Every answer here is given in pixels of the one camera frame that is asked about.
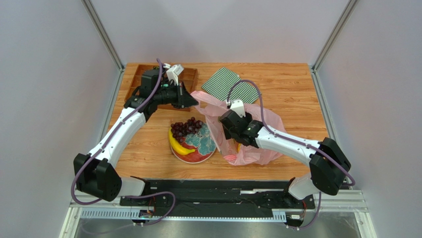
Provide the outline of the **pink plastic bag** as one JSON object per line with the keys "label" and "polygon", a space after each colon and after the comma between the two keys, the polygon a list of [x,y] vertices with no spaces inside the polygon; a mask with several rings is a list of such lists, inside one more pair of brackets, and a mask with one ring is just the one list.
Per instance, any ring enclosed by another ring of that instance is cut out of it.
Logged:
{"label": "pink plastic bag", "polygon": [[266,165],[278,159],[283,154],[269,149],[241,145],[240,152],[236,151],[238,143],[233,139],[226,140],[219,117],[228,111],[226,103],[203,91],[194,91],[191,95],[199,102],[196,110],[205,116],[206,123],[211,132],[211,138],[216,143],[217,149],[223,158],[233,166],[248,164]]}

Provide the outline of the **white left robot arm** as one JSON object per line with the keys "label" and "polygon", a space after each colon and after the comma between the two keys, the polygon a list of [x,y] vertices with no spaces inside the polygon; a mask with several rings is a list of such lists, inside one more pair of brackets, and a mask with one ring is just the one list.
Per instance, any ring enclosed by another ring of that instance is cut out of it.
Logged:
{"label": "white left robot arm", "polygon": [[198,105],[187,91],[179,75],[180,64],[165,64],[144,71],[140,85],[126,100],[121,114],[106,136],[88,154],[78,154],[74,161],[75,178],[71,196],[75,191],[96,197],[97,201],[113,201],[120,197],[141,196],[146,182],[141,178],[121,178],[115,170],[117,162],[135,133],[150,119],[160,105],[186,109]]}

